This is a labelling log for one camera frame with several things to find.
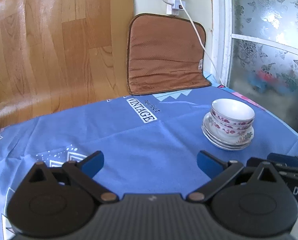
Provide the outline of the floral bowl edge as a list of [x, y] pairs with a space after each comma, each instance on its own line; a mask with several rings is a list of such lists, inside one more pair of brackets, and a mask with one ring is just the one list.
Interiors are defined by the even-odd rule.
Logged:
[[247, 130], [239, 131], [230, 128], [223, 128], [216, 123], [210, 123], [209, 130], [210, 133], [221, 140], [246, 141], [251, 140], [254, 137], [253, 127], [250, 127]]

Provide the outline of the floral bowl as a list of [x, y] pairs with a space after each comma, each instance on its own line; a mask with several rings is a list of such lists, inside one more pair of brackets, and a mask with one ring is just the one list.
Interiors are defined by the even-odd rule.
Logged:
[[218, 120], [232, 125], [247, 125], [255, 119], [255, 112], [249, 105], [233, 99], [214, 100], [211, 104], [211, 114]]
[[217, 116], [212, 116], [219, 124], [224, 126], [225, 128], [237, 129], [237, 130], [245, 130], [252, 126], [253, 120], [249, 122], [231, 122], [229, 119], [218, 118]]

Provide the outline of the floral plate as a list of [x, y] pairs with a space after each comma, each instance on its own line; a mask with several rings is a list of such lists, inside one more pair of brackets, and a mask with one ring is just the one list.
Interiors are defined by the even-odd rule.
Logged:
[[240, 144], [240, 145], [231, 145], [229, 143], [226, 142], [221, 142], [219, 139], [215, 138], [214, 136], [212, 136], [208, 130], [206, 129], [205, 125], [201, 126], [201, 130], [204, 134], [204, 136], [214, 145], [217, 146], [218, 148], [221, 148], [223, 150], [228, 150], [228, 151], [238, 151], [238, 150], [243, 150], [244, 148], [247, 148], [250, 144], [252, 139], [254, 138], [254, 128], [251, 127], [248, 129], [248, 134], [250, 134], [250, 138], [248, 139], [248, 141], [244, 144]]
[[203, 125], [213, 139], [216, 139], [223, 144], [232, 146], [245, 145], [249, 144], [254, 138], [254, 129], [252, 126], [241, 134], [229, 135], [225, 133], [221, 128], [217, 128], [216, 122], [211, 117], [210, 112], [204, 116]]
[[243, 150], [245, 148], [247, 148], [251, 143], [249, 142], [248, 144], [244, 144], [241, 146], [229, 146], [229, 145], [225, 145], [222, 144], [220, 142], [216, 142], [214, 139], [212, 139], [208, 133], [208, 131], [206, 131], [206, 129], [202, 126], [201, 130], [204, 134], [204, 136], [209, 140], [210, 143], [212, 143], [214, 146], [221, 148], [222, 150], [227, 150], [227, 151], [239, 151], [239, 150]]

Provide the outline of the floral bowl front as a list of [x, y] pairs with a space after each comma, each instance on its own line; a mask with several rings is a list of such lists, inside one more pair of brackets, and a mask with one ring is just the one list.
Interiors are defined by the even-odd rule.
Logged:
[[233, 99], [214, 100], [211, 104], [211, 114], [218, 120], [232, 125], [247, 125], [255, 119], [255, 112], [249, 105]]

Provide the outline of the blue printed tablecloth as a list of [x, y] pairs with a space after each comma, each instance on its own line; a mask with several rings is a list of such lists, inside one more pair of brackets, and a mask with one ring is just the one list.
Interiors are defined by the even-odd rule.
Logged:
[[[255, 135], [241, 151], [211, 144], [201, 125], [216, 99], [242, 101], [255, 111]], [[0, 130], [0, 239], [10, 239], [6, 207], [34, 163], [58, 167], [102, 151], [95, 180], [115, 192], [187, 195], [208, 181], [199, 151], [245, 163], [270, 153], [298, 155], [298, 133], [243, 95], [216, 84], [145, 96], [123, 96], [40, 116]]]

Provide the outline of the frosted floral glass door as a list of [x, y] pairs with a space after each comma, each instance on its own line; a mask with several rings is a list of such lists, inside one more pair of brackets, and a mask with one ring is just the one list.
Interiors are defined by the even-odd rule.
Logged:
[[224, 0], [223, 81], [298, 132], [298, 0]]

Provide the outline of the brown seat cushion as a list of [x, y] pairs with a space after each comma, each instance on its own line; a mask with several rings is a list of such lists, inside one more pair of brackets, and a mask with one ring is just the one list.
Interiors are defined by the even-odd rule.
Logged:
[[211, 85], [199, 63], [206, 31], [198, 23], [156, 14], [139, 14], [129, 26], [127, 85], [132, 95], [172, 92]]

